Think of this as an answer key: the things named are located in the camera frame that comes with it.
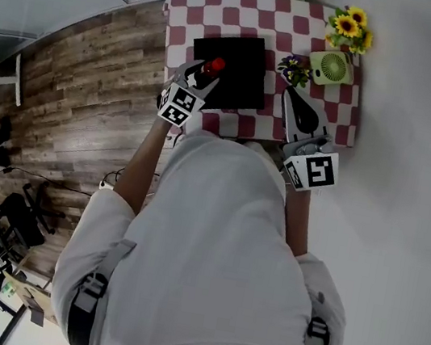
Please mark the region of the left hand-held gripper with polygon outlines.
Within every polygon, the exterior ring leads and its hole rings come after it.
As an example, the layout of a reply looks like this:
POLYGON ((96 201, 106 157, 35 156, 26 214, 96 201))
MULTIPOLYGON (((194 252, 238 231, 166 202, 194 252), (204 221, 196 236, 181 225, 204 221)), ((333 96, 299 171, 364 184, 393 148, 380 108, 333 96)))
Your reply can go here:
POLYGON ((182 127, 205 105, 207 96, 220 82, 222 65, 193 60, 180 65, 165 83, 158 102, 158 117, 182 127))

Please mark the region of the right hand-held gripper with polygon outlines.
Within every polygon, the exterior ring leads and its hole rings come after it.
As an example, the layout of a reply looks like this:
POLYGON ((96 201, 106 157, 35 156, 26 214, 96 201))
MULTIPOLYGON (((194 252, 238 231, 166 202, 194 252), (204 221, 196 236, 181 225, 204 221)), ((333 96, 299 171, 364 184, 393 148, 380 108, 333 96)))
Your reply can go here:
POLYGON ((289 86, 282 102, 286 141, 280 146, 283 167, 296 191, 336 185, 339 153, 328 132, 322 104, 289 86))

